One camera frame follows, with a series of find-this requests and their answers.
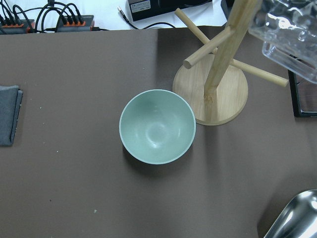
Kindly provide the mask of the black framed tray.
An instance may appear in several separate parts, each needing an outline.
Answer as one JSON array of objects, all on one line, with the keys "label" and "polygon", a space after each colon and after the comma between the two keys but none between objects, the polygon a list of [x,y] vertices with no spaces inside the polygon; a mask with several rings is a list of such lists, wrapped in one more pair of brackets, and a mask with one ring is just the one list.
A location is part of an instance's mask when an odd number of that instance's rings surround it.
[{"label": "black framed tray", "polygon": [[317,69],[298,57],[289,56],[312,71],[313,76],[312,79],[305,79],[303,76],[288,70],[293,114],[298,118],[316,118]]}]

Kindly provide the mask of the green bowl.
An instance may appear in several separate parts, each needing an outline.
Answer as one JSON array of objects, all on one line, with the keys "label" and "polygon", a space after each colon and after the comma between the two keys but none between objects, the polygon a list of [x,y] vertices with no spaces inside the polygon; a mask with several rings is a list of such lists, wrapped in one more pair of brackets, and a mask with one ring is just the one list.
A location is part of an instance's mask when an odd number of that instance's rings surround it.
[{"label": "green bowl", "polygon": [[119,120],[124,148],[137,160],[161,165],[183,156],[196,134],[190,105],[174,92],[153,89],[132,98]]}]

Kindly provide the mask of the wooden mug tree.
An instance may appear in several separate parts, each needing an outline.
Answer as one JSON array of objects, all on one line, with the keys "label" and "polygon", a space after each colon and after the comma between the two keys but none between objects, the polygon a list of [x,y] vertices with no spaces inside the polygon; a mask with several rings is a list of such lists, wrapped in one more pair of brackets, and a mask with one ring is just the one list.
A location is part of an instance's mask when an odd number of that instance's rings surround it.
[{"label": "wooden mug tree", "polygon": [[248,98],[248,72],[285,87],[288,80],[234,59],[248,30],[257,0],[234,2],[225,28],[209,39],[181,10],[175,15],[203,43],[183,61],[175,75],[172,90],[191,106],[196,122],[220,125],[237,117]]}]

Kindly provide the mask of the black box with label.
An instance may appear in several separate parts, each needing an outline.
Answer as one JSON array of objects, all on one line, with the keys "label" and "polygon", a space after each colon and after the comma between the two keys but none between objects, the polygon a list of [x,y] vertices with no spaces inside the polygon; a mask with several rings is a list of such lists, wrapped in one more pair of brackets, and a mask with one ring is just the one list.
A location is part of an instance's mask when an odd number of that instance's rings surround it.
[{"label": "black box with label", "polygon": [[129,10],[134,21],[175,11],[177,8],[200,6],[211,0],[128,0]]}]

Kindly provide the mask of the grey folded cloth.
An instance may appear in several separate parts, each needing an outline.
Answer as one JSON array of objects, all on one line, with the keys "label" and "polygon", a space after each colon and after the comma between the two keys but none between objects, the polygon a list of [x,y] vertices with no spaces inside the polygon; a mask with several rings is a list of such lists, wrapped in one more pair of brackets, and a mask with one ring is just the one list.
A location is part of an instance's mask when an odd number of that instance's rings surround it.
[{"label": "grey folded cloth", "polygon": [[14,142],[23,91],[19,86],[0,87],[0,145]]}]

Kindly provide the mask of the clear glass mug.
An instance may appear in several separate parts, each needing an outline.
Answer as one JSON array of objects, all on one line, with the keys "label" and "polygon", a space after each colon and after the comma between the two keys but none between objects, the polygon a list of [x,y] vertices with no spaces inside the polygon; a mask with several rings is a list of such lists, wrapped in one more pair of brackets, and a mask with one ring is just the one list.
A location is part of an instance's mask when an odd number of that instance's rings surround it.
[{"label": "clear glass mug", "polygon": [[260,0],[249,33],[264,42],[264,56],[313,84],[317,82],[315,0]]}]

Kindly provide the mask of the orange usb hub left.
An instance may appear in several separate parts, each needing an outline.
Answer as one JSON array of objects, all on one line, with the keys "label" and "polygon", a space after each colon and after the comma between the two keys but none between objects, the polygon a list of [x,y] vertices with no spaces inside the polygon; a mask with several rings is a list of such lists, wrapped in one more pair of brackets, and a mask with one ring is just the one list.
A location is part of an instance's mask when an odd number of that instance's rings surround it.
[{"label": "orange usb hub left", "polygon": [[15,35],[15,34],[28,34],[31,33],[30,25],[27,20],[21,19],[21,24],[15,25],[2,25],[2,23],[6,23],[5,20],[0,21],[0,34],[1,35]]}]

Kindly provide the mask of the steel scoop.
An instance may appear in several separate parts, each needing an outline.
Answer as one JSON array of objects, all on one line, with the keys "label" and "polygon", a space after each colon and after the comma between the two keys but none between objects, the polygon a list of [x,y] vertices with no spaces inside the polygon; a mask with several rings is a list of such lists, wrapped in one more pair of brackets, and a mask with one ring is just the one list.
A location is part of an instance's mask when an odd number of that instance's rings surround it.
[{"label": "steel scoop", "polygon": [[317,236],[317,191],[310,189],[294,196],[285,206],[266,238],[315,238]]}]

